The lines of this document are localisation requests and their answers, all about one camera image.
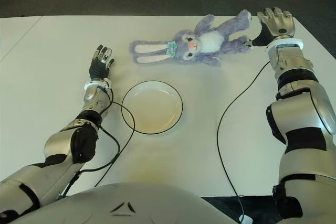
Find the black wire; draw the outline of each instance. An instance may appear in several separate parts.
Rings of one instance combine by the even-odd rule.
[[[104,128],[103,128],[103,126],[99,126],[99,128],[107,135],[107,136],[109,136],[110,138],[112,138],[114,141],[115,141],[115,143],[117,144],[117,147],[118,147],[118,151],[117,151],[117,153],[120,153],[120,144],[119,144],[119,142],[118,142],[118,140],[114,137],[114,136],[112,136],[107,130],[105,130]]]
[[[114,136],[112,136],[108,131],[106,131],[102,126],[100,126],[99,128],[102,129],[102,131],[104,131],[104,133],[106,133],[106,135],[108,135],[110,138],[112,138],[112,139],[115,141],[115,143],[117,144],[117,147],[118,147],[117,154],[113,157],[113,159],[112,159],[110,162],[108,162],[107,164],[105,164],[105,165],[103,165],[103,166],[100,166],[100,167],[95,168],[95,169],[84,169],[84,170],[79,170],[78,172],[76,172],[75,175],[74,175],[74,177],[72,178],[72,180],[69,182],[67,188],[65,189],[63,195],[60,196],[60,198],[65,198],[65,197],[66,197],[66,195],[67,195],[68,191],[70,190],[71,186],[75,183],[76,180],[78,180],[79,176],[80,176],[82,173],[96,172],[96,171],[98,171],[98,170],[102,170],[102,169],[104,169],[104,168],[110,166],[110,167],[106,170],[106,172],[104,173],[104,175],[100,178],[100,180],[95,184],[94,187],[97,187],[97,186],[99,185],[99,183],[104,179],[105,175],[109,172],[109,170],[111,169],[112,165],[117,161],[118,157],[119,157],[120,154],[123,152],[123,150],[126,148],[126,146],[128,145],[128,143],[130,142],[130,140],[131,140],[131,138],[132,138],[132,136],[133,136],[133,134],[134,134],[134,131],[135,131],[135,120],[134,120],[134,116],[133,116],[133,114],[132,114],[126,107],[124,107],[123,105],[121,105],[121,104],[119,104],[119,103],[117,103],[117,102],[110,102],[110,105],[108,106],[108,108],[109,108],[113,103],[119,105],[120,107],[124,108],[125,110],[127,110],[127,111],[130,113],[130,115],[131,115],[131,117],[132,117],[132,120],[133,120],[133,131],[132,131],[131,136],[129,137],[128,141],[126,142],[126,144],[125,144],[125,146],[122,148],[122,150],[120,150],[120,144],[119,144],[118,140],[117,140]]]
[[[100,115],[102,115],[106,110],[108,110],[111,107],[112,103],[113,103],[113,97],[114,97],[114,95],[113,95],[113,91],[112,91],[111,88],[110,88],[110,91],[111,91],[111,96],[112,96],[112,99],[110,99],[110,97],[109,97],[110,104],[99,113]]]
[[[253,79],[253,81],[251,82],[251,84],[249,85],[249,86],[247,86],[247,88],[245,89],[245,90],[243,90],[243,92],[242,93],[240,93],[227,107],[226,107],[226,109],[225,109],[225,111],[224,111],[224,113],[222,114],[222,117],[220,118],[220,121],[219,121],[219,123],[218,123],[218,127],[217,127],[217,134],[216,134],[216,143],[217,143],[217,150],[218,150],[218,154],[219,154],[219,159],[220,159],[220,162],[221,162],[221,164],[222,164],[222,167],[223,167],[223,170],[224,170],[224,172],[225,172],[225,175],[226,175],[226,177],[227,177],[227,179],[228,179],[228,181],[229,181],[229,183],[230,183],[230,185],[231,185],[231,187],[232,187],[232,189],[233,189],[233,191],[235,192],[235,195],[236,195],[236,197],[237,197],[237,199],[238,199],[238,201],[239,201],[239,204],[240,204],[240,207],[241,207],[241,209],[242,209],[242,215],[243,215],[243,217],[242,217],[242,219],[240,220],[240,223],[243,223],[243,220],[244,220],[244,216],[245,216],[245,212],[244,212],[244,208],[243,208],[243,204],[242,204],[242,202],[240,201],[240,197],[239,197],[239,195],[238,195],[238,193],[237,193],[237,191],[236,191],[236,189],[235,189],[235,187],[234,187],[234,185],[232,184],[232,182],[231,182],[231,180],[230,180],[230,177],[229,177],[229,175],[228,175],[228,173],[227,173],[227,171],[226,171],[226,168],[225,168],[225,165],[224,165],[224,162],[223,162],[223,159],[222,159],[222,155],[221,155],[221,151],[219,150],[219,143],[218,143],[218,135],[219,135],[219,128],[220,128],[220,126],[221,126],[221,123],[222,123],[222,120],[223,120],[223,117],[224,117],[224,115],[225,115],[225,113],[226,113],[226,111],[230,108],[230,106],[242,95],[242,94],[244,94],[245,93],[245,91],[246,90],[248,90],[251,86],[252,86],[252,84],[255,82],[255,80],[258,78],[258,76],[260,75],[260,73],[263,71],[263,69],[267,66],[269,64],[269,62],[267,62],[262,68],[261,68],[261,70],[258,72],[258,74],[257,74],[257,76]]]
[[[126,146],[128,145],[128,143],[130,142],[130,140],[131,140],[131,138],[132,138],[132,136],[133,136],[133,134],[134,134],[134,131],[135,131],[135,120],[134,120],[134,116],[133,116],[133,114],[131,113],[131,111],[129,111],[126,107],[124,107],[122,104],[119,104],[119,103],[117,103],[117,102],[113,102],[113,103],[115,103],[115,104],[119,105],[121,108],[124,108],[125,110],[127,110],[128,113],[130,113],[130,115],[131,115],[131,117],[132,117],[132,121],[133,121],[133,130],[132,130],[132,134],[131,134],[130,137],[128,138],[128,141],[126,142],[125,146],[121,149],[120,153],[118,154],[118,156],[117,156],[117,158],[118,158],[118,157],[121,155],[121,153],[124,151],[124,149],[126,148]],[[109,163],[106,164],[106,166],[110,164],[109,168],[106,170],[106,172],[105,172],[105,173],[103,174],[103,176],[100,178],[100,180],[94,185],[94,187],[97,187],[97,186],[99,185],[99,183],[104,179],[104,177],[105,177],[106,174],[109,172],[109,170],[111,169],[112,165],[115,163],[115,161],[117,160],[117,158],[116,158],[114,161],[112,160],[111,162],[109,162]]]

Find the stuffed bunny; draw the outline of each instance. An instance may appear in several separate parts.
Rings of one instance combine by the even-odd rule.
[[[229,40],[229,36],[249,27],[251,13],[241,11],[236,17],[225,21],[218,27],[210,28],[215,16],[206,15],[194,31],[179,31],[173,41],[143,41],[131,43],[130,51],[136,63],[151,63],[174,59],[179,63],[200,61],[211,66],[220,66],[217,57],[224,54],[248,52],[250,47],[244,44],[248,39],[241,36]]]

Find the white table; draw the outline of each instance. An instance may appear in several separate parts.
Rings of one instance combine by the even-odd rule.
[[[230,17],[217,17],[214,25]],[[183,28],[193,29],[200,17],[49,16],[42,17],[1,62],[0,179],[22,166],[42,162],[48,137],[81,110],[83,85],[99,44],[113,48],[111,79],[115,101],[121,102],[135,84],[160,80],[181,94],[184,108],[178,124],[158,135],[135,133],[129,146],[102,184],[153,182],[175,185],[199,196],[231,196],[216,150],[216,127],[226,106],[268,61],[265,48],[249,54],[227,55],[222,67],[177,63],[136,65],[128,52],[135,39],[170,40]],[[318,79],[336,108],[336,61],[296,21],[296,37],[305,42]],[[251,27],[235,37],[260,32]],[[227,171],[241,195],[270,195],[277,183],[285,146],[267,124],[265,109],[277,93],[268,66],[255,84],[228,110],[220,131],[220,147]],[[103,126],[124,145],[131,133],[120,108],[113,105]],[[116,152],[100,133],[94,159],[84,168],[105,164]],[[91,188],[104,171],[83,174],[70,194]]]
[[[41,16],[0,19],[0,61],[29,32]]]

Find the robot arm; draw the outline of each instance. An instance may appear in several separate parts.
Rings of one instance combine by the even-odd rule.
[[[44,163],[18,170],[0,183],[0,222],[8,223],[57,200],[74,174],[90,161],[98,130],[113,101],[107,79],[111,49],[100,45],[90,66],[91,81],[85,84],[84,106],[78,116],[45,144]]]
[[[258,13],[262,31],[253,45],[266,53],[278,82],[276,101],[266,110],[273,135],[286,144],[273,195],[280,223],[334,223],[336,219],[336,116],[313,64],[293,38],[292,15],[279,8]]]

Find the white plate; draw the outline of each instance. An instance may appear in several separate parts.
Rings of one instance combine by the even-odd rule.
[[[145,81],[131,88],[122,100],[122,105],[131,111],[135,130],[143,134],[158,134],[173,127],[182,114],[180,94],[161,81]],[[127,110],[122,116],[129,127],[133,120]]]

